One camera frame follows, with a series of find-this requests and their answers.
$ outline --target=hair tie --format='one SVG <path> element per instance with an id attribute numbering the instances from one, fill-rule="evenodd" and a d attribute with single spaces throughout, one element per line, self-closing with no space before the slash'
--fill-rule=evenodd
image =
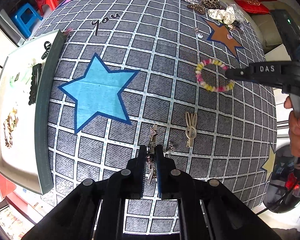
<path id="1" fill-rule="evenodd" d="M 195 76 L 197 77 L 197 82 L 199 82 L 199 84 L 208 91 L 211 92 L 227 92 L 229 90 L 232 90 L 234 87 L 234 81 L 230 80 L 229 84 L 225 85 L 225 86 L 219 86 L 219 87 L 213 87 L 211 85 L 209 85 L 208 83 L 206 83 L 203 78 L 202 78 L 202 74 L 201 74 L 201 70 L 204 66 L 209 65 L 209 64 L 214 64 L 216 66 L 220 66 L 223 70 L 227 70 L 228 67 L 223 64 L 221 61 L 214 59 L 214 58 L 208 58 L 208 59 L 204 59 L 202 60 L 199 64 L 197 64 L 197 67 L 195 68 Z"/>

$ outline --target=red pillow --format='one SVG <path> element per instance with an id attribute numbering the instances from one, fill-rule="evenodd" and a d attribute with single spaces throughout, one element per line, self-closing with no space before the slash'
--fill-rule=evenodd
<path id="1" fill-rule="evenodd" d="M 268 14 L 269 9 L 257 0 L 235 0 L 243 10 L 256 14 Z"/>

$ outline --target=brown star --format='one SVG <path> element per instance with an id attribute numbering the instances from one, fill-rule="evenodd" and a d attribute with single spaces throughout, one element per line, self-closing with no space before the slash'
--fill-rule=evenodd
<path id="1" fill-rule="evenodd" d="M 216 25 L 214 22 L 205 20 L 207 24 L 211 27 L 212 31 L 207 38 L 208 41 L 219 42 L 225 45 L 228 50 L 236 57 L 239 61 L 237 50 L 236 49 L 244 49 L 244 47 L 237 42 L 235 38 L 228 39 L 227 35 L 232 36 L 226 26 L 224 24 Z"/>

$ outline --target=beige couch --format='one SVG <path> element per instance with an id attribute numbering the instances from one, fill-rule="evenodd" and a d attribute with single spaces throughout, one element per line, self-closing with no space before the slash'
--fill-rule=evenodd
<path id="1" fill-rule="evenodd" d="M 236 4 L 234 0 L 220 0 L 226 4 Z M 285 9 L 300 28 L 300 15 L 288 4 L 280 1 L 262 2 L 269 10 Z M 281 37 L 270 14 L 248 14 L 243 11 L 258 36 L 265 53 L 282 44 Z"/>

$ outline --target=blue plastic stool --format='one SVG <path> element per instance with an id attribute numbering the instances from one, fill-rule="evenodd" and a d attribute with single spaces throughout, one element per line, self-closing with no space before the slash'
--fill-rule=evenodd
<path id="1" fill-rule="evenodd" d="M 15 13 L 11 20 L 17 26 L 19 31 L 26 38 L 29 38 L 31 35 L 30 27 L 37 18 L 40 21 L 43 19 L 29 3 L 26 3 Z"/>

